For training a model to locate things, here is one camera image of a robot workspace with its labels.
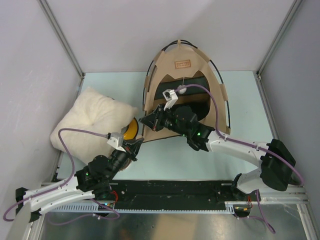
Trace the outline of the aluminium frame post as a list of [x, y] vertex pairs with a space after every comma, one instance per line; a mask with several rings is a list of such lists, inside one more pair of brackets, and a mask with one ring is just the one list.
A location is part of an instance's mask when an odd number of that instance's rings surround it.
[[57, 39], [59, 40], [63, 50], [65, 51], [67, 57], [69, 58], [72, 66], [74, 67], [75, 71], [77, 72], [78, 76], [83, 79], [85, 76], [85, 73], [83, 72], [75, 54], [74, 51], [71, 48], [70, 43], [68, 42], [63, 29], [61, 28], [52, 8], [50, 7], [47, 0], [38, 0], [37, 1], [40, 8], [42, 9], [45, 17], [47, 18], [53, 32], [55, 33]]
[[291, 24], [293, 23], [296, 15], [298, 14], [300, 8], [302, 7], [304, 0], [294, 0], [286, 13], [280, 27], [278, 28], [269, 48], [267, 49], [266, 54], [264, 55], [259, 67], [257, 68], [255, 74], [257, 78], [260, 80], [262, 77], [262, 73], [264, 72], [265, 68], [267, 67], [268, 63], [272, 59], [275, 51], [280, 46], [282, 39], [284, 38], [285, 34], [289, 30]]

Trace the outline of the stainless steel pet bowl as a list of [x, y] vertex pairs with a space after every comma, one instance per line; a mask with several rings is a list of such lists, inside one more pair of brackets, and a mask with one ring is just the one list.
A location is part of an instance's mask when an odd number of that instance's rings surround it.
[[131, 164], [131, 160], [130, 159], [127, 159], [126, 161], [125, 161], [125, 163], [122, 165], [122, 167], [119, 169], [119, 171], [123, 171], [123, 170], [125, 170], [126, 168], [128, 168], [129, 167], [129, 165]]

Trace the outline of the left aluminium frame post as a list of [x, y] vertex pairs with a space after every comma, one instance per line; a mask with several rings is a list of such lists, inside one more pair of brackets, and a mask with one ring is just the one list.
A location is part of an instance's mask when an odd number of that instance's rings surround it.
[[55, 33], [57, 39], [59, 40], [63, 50], [65, 51], [67, 57], [69, 58], [72, 66], [74, 67], [75, 71], [77, 72], [78, 76], [83, 79], [85, 76], [85, 73], [83, 72], [75, 54], [74, 51], [71, 48], [70, 43], [68, 42], [63, 29], [61, 28], [52, 8], [50, 7], [47, 0], [38, 0], [37, 1], [40, 8], [42, 9], [45, 17], [47, 18], [53, 32]]

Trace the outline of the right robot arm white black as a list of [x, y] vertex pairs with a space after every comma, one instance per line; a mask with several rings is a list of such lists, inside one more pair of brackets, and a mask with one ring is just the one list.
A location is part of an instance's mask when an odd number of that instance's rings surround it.
[[280, 140], [256, 144], [232, 140], [229, 135], [200, 123], [189, 106], [165, 109], [160, 104], [139, 122], [154, 132], [166, 129], [186, 137], [187, 144], [195, 151], [219, 152], [255, 165], [256, 169], [239, 173], [232, 182], [231, 194], [238, 201], [256, 190], [284, 192], [289, 185], [300, 184], [293, 174], [296, 161]]

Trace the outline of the yellow pet bowl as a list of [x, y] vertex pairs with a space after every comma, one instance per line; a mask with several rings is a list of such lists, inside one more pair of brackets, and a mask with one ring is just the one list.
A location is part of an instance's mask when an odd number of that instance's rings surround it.
[[137, 136], [138, 132], [139, 132], [139, 124], [135, 117], [132, 119], [129, 125], [127, 125], [121, 130], [124, 140], [134, 139]]

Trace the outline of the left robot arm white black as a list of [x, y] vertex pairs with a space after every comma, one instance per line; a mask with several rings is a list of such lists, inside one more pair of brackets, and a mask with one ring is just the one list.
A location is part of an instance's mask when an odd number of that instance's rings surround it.
[[80, 200], [104, 200], [111, 194], [110, 182], [127, 161], [136, 161], [144, 138], [124, 140], [121, 150], [115, 149], [109, 157], [97, 155], [83, 169], [71, 178], [51, 185], [28, 190], [20, 187], [15, 190], [17, 207], [15, 213], [30, 203], [30, 222], [51, 210]]

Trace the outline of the right aluminium frame post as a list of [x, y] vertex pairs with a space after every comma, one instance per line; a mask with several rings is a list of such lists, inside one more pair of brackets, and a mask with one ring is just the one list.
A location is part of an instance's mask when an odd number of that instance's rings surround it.
[[300, 8], [302, 7], [304, 0], [294, 0], [286, 13], [280, 27], [278, 28], [269, 48], [267, 49], [266, 54], [264, 55], [259, 67], [257, 68], [255, 74], [257, 78], [260, 80], [262, 77], [262, 73], [264, 72], [265, 68], [267, 67], [268, 63], [272, 59], [275, 51], [280, 46], [282, 39], [284, 38], [285, 34], [289, 30], [291, 24], [293, 23], [296, 15], [298, 14]]

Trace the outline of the white pompom toy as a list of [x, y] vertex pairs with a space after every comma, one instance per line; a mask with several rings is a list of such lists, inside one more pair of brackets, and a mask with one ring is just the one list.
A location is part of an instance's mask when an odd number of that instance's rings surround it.
[[180, 95], [183, 95], [183, 94], [185, 94], [186, 91], [187, 91], [187, 88], [186, 88], [186, 85], [185, 85], [185, 77], [183, 77], [181, 85], [179, 85], [178, 88], [177, 88], [177, 92]]

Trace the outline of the black tent pole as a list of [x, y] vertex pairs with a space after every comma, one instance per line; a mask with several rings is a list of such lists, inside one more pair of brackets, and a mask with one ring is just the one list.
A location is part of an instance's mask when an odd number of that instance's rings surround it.
[[176, 89], [185, 77], [185, 85], [201, 85], [210, 91], [218, 107], [218, 116], [205, 90], [189, 87], [185, 94], [178, 95], [181, 102], [199, 104], [195, 109], [201, 120], [208, 122], [213, 119], [211, 123], [218, 123], [220, 131], [231, 131], [230, 105], [222, 75], [202, 50], [189, 41], [178, 40], [178, 44], [161, 53], [155, 66], [153, 80], [159, 82], [158, 87], [162, 90]]
[[161, 55], [162, 52], [165, 52], [169, 47], [173, 46], [173, 45], [177, 45], [178, 44], [178, 40], [174, 40], [172, 42], [170, 42], [169, 44], [167, 44], [166, 46], [164, 46], [160, 52], [157, 53], [157, 55], [153, 58], [153, 60], [150, 62], [149, 67], [147, 69], [146, 72], [146, 76], [145, 76], [145, 81], [144, 81], [144, 86], [143, 86], [143, 93], [142, 93], [142, 110], [145, 111], [145, 104], [147, 101], [147, 92], [149, 89], [149, 84], [152, 78], [152, 75], [154, 74], [154, 71], [156, 69], [156, 61], [158, 60], [159, 56]]

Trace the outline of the beige fabric pet tent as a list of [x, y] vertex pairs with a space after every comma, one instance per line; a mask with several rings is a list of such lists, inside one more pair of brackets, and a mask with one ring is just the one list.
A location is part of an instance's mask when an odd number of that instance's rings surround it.
[[230, 134], [230, 106], [222, 76], [213, 61], [187, 40], [169, 43], [150, 63], [143, 88], [144, 113], [166, 103], [165, 90], [176, 89], [176, 107], [190, 106], [202, 124]]

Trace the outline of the cream plush cushion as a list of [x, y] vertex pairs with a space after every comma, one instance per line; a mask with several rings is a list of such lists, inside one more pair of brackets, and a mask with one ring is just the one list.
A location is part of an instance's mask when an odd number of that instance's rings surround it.
[[[136, 107], [104, 96], [95, 89], [87, 87], [51, 133], [51, 144], [58, 150], [66, 151], [58, 136], [58, 131], [63, 128], [105, 135], [119, 133], [130, 124], [137, 113]], [[70, 154], [84, 164], [88, 164], [98, 155], [108, 157], [113, 150], [106, 139], [88, 133], [63, 131], [61, 137]]]

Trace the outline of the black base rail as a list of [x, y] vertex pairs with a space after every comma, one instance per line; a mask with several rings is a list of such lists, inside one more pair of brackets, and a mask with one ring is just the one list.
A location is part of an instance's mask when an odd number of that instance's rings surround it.
[[82, 183], [80, 190], [93, 191], [95, 199], [112, 201], [123, 211], [215, 211], [225, 210], [225, 202], [256, 201], [254, 192], [242, 193], [230, 180], [112, 180]]

